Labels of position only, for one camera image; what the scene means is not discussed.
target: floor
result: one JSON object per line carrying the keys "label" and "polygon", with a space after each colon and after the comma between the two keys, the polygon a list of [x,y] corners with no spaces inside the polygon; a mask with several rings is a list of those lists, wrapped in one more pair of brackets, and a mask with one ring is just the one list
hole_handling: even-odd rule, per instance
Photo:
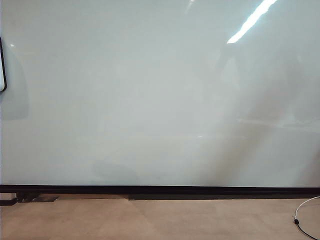
{"label": "floor", "polygon": [[[1,207],[2,240],[303,240],[303,199],[59,199]],[[299,211],[320,238],[320,199]]]}

